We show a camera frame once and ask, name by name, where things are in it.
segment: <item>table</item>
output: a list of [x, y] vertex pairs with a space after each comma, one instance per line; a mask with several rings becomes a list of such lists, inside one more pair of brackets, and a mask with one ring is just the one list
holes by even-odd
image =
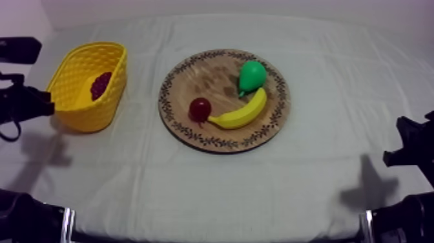
[[[432, 190], [417, 167], [386, 168], [381, 158], [401, 147], [399, 116], [423, 122], [434, 108], [432, 46], [284, 16], [147, 17], [56, 32], [27, 84], [45, 89], [63, 56], [89, 41], [129, 52], [114, 122], [82, 135], [38, 118], [17, 143], [0, 143], [0, 187], [75, 209], [78, 230], [195, 242], [340, 237], [355, 233], [363, 210]], [[214, 48], [261, 56], [291, 92], [284, 128], [248, 153], [195, 151], [158, 116], [168, 71]]]

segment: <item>wooden plate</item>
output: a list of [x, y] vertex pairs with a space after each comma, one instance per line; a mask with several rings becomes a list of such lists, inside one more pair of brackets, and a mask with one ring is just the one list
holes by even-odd
[[[248, 60], [267, 70], [264, 88], [267, 104], [245, 127], [223, 130], [209, 122], [199, 126], [189, 119], [190, 102], [207, 98], [211, 115], [219, 116], [243, 107], [254, 94], [238, 98], [238, 76]], [[158, 109], [166, 128], [181, 142], [210, 153], [240, 153], [270, 140], [285, 124], [290, 110], [289, 89], [282, 75], [267, 61], [242, 50], [208, 50], [176, 65], [161, 86]]]

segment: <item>woven basket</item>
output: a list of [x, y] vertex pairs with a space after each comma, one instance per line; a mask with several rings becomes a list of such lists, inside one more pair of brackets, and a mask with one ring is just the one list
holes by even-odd
[[[95, 132], [113, 120], [127, 83], [127, 50], [118, 43], [95, 42], [71, 51], [54, 74], [47, 91], [57, 117], [68, 127]], [[112, 77], [102, 96], [92, 101], [90, 88], [104, 72]]]

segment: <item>decorative leaf border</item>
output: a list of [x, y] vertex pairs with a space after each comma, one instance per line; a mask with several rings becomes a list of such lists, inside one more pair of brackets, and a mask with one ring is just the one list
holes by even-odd
[[[175, 75], [178, 75], [188, 68], [192, 67], [196, 62], [203, 61], [206, 59], [212, 59], [217, 56], [224, 56], [228, 55], [229, 57], [239, 59], [241, 61], [251, 61], [251, 60], [257, 60], [259, 61], [266, 69], [268, 75], [273, 77], [276, 84], [276, 91], [278, 93], [277, 97], [279, 99], [279, 102], [274, 108], [273, 113], [271, 113], [269, 117], [269, 124], [262, 125], [261, 129], [254, 131], [250, 137], [244, 138], [241, 142], [234, 141], [234, 140], [223, 140], [221, 138], [215, 138], [215, 137], [203, 137], [200, 133], [195, 133], [190, 127], [184, 126], [181, 122], [178, 122], [174, 119], [174, 113], [172, 111], [172, 104], [168, 100], [168, 97], [170, 95], [170, 88], [172, 87], [172, 81], [175, 78]], [[260, 139], [264, 136], [267, 136], [267, 134], [270, 132], [270, 129], [274, 129], [275, 127], [278, 127], [278, 120], [283, 115], [283, 110], [286, 107], [286, 87], [285, 87], [285, 80], [278, 75], [278, 73], [270, 68], [268, 64], [264, 61], [258, 60], [258, 58], [254, 54], [249, 53], [238, 53], [236, 51], [226, 51], [226, 50], [210, 50], [207, 52], [202, 52], [201, 54], [193, 55], [189, 59], [185, 60], [184, 62], [177, 65], [165, 78], [163, 85], [160, 89], [160, 95], [158, 98], [158, 102], [160, 103], [161, 111], [163, 111], [163, 114], [161, 116], [167, 120], [168, 123], [172, 122], [170, 125], [174, 128], [175, 131], [179, 131], [182, 133], [186, 138], [194, 141], [199, 141], [204, 147], [206, 146], [215, 146], [215, 147], [226, 147], [228, 149], [236, 149], [239, 147], [248, 147], [250, 145], [253, 145], [254, 142], [257, 139]]]

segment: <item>yellow banana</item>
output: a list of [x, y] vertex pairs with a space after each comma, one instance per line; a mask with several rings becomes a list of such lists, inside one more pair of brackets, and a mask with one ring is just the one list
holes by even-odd
[[208, 121], [219, 125], [223, 129], [236, 129], [253, 121], [264, 109], [267, 93], [259, 88], [250, 102], [236, 111], [222, 114], [219, 117], [209, 116]]

